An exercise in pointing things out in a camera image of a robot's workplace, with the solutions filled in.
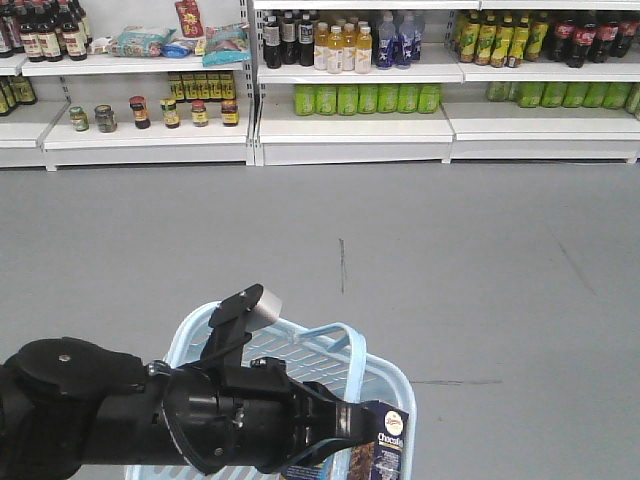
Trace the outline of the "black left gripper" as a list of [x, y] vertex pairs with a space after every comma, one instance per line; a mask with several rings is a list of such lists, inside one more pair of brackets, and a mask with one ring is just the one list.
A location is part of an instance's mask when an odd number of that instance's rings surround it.
[[171, 439], [185, 462], [205, 475], [226, 466], [263, 473], [311, 467], [377, 436], [371, 409], [319, 382], [301, 384], [277, 368], [237, 373], [236, 385], [187, 366], [168, 377], [162, 412]]

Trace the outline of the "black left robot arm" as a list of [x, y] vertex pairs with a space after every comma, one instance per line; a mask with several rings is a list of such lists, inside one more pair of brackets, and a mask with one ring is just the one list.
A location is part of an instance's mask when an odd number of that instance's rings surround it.
[[373, 411], [263, 357], [209, 342], [178, 367], [63, 337], [1, 367], [1, 475], [68, 479], [85, 465], [228, 466], [274, 473], [375, 439]]

